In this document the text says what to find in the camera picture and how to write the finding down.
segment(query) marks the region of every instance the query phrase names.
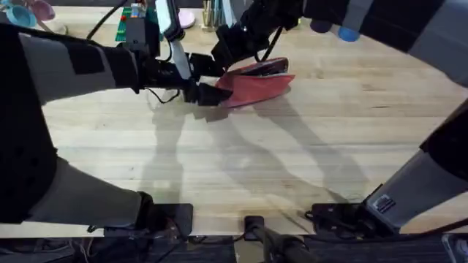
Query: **pink cup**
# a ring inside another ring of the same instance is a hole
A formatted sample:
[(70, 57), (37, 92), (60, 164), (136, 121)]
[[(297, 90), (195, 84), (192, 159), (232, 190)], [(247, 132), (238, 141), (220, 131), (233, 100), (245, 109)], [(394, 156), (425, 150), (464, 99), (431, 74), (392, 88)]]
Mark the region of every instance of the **pink cup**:
[(52, 6), (44, 0), (28, 1), (29, 9), (36, 15), (37, 20), (47, 21), (55, 18)]

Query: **blue object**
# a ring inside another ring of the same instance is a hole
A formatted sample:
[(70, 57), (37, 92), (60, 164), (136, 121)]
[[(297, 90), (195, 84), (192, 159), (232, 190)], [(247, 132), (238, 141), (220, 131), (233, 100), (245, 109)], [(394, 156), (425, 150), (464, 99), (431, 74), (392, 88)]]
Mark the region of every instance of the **blue object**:
[(338, 36), (346, 42), (354, 42), (359, 39), (360, 35), (359, 32), (345, 27), (338, 30)]
[(13, 25), (23, 27), (36, 25), (36, 15), (31, 10), (19, 5), (13, 5), (7, 0), (2, 0), (1, 3), (7, 6), (7, 18)]

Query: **red cloth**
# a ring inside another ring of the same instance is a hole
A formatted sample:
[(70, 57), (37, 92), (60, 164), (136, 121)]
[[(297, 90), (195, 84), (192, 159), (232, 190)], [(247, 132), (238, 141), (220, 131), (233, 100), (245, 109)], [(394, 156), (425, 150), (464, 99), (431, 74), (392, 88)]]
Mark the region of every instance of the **red cloth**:
[[(279, 59), (275, 58), (269, 61), (262, 62), (265, 66), (271, 66)], [(288, 84), (294, 79), (295, 75), (280, 73), (268, 76), (248, 76), (250, 69), (255, 69), (256, 72), (262, 64), (252, 64), (241, 69), (236, 69), (225, 73), (216, 83), (217, 88), (232, 91), (233, 95), (222, 102), (225, 107), (238, 107), (255, 102), (265, 101), (282, 95), (288, 88)]]

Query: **light wood tabletop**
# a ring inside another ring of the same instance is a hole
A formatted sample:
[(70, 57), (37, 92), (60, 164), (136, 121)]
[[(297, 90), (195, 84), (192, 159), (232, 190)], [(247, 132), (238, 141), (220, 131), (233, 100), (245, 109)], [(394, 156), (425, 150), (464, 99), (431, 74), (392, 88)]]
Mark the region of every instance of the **light wood tabletop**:
[[(107, 10), (56, 7), (78, 37)], [(96, 41), (116, 44), (119, 14)], [(182, 43), (186, 52), (209, 53), (216, 35), (195, 26)], [(308, 20), (280, 37), (271, 58), (279, 56), (290, 60), (295, 75), (289, 92), (235, 110), (181, 99), (159, 104), (131, 89), (62, 99), (43, 110), (60, 156), (156, 202), (192, 203), (193, 235), (239, 234), (248, 215), (264, 216), (278, 232), (305, 234), (313, 233), (312, 224), (301, 215), (313, 203), (360, 202), (468, 97), (415, 58), (366, 37), (347, 43), (316, 34)], [(173, 94), (157, 92), (165, 99)], [(468, 195), (456, 197), (402, 231), (465, 218), (466, 203)], [(0, 226), (0, 237), (85, 235), (85, 226)]]

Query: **pink object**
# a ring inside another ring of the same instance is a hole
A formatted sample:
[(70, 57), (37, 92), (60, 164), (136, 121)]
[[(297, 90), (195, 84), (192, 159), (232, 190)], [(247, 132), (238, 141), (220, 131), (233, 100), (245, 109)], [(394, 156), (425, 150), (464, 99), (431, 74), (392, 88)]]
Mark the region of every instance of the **pink object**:
[(44, 0), (28, 1), (29, 9), (36, 15), (37, 20), (47, 21), (55, 18), (52, 6)]
[(195, 15), (189, 10), (181, 9), (178, 12), (178, 20), (181, 22), (181, 27), (187, 29), (195, 24)]
[(286, 91), (288, 84), (294, 79), (295, 75), (278, 73), (266, 76), (250, 76), (245, 74), (248, 74), (251, 70), (258, 72), (258, 69), (261, 67), (271, 68), (271, 65), (276, 62), (284, 63), (284, 61), (286, 61), (286, 69), (284, 72), (286, 72), (286, 58), (274, 58), (224, 74), (216, 83), (216, 87), (232, 91), (233, 95), (231, 95), (228, 100), (222, 102), (222, 106), (238, 107), (265, 101), (282, 95)]

